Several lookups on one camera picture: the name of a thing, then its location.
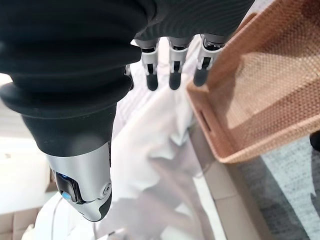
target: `wicker basket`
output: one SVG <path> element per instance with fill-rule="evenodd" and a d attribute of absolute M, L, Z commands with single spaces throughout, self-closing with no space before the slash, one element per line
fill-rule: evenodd
<path fill-rule="evenodd" d="M 320 129 L 320 1 L 276 0 L 224 47 L 206 85 L 187 88 L 222 163 Z"/>

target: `silver metal joint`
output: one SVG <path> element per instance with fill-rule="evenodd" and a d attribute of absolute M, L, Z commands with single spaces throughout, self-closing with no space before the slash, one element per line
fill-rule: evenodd
<path fill-rule="evenodd" d="M 101 220 L 111 204 L 109 144 L 77 156 L 46 155 L 62 197 L 92 222 Z"/>

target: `robotic hand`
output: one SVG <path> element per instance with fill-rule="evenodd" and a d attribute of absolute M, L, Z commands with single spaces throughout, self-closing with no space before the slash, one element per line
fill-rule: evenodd
<path fill-rule="evenodd" d="M 168 37 L 169 86 L 176 90 L 188 46 L 202 34 L 194 84 L 203 85 L 253 2 L 1 3 L 0 72 L 12 78 L 0 89 L 1 99 L 21 114 L 47 155 L 58 191 L 86 219 L 101 220 L 111 205 L 112 129 L 117 102 L 132 87 L 128 65 L 142 58 L 147 86 L 156 90 L 158 40 Z M 141 49 L 130 45 L 132 39 Z"/>

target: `floor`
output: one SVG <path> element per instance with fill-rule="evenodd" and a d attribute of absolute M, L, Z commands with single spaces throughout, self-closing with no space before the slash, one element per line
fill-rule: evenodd
<path fill-rule="evenodd" d="M 238 168 L 276 240 L 320 239 L 320 152 L 309 137 Z"/>

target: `white fabric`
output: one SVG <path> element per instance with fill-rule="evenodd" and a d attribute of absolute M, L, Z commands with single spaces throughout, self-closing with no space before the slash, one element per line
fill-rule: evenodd
<path fill-rule="evenodd" d="M 26 230 L 24 231 L 24 234 L 22 235 L 21 240 L 35 240 L 35 225 L 30 224 Z"/>

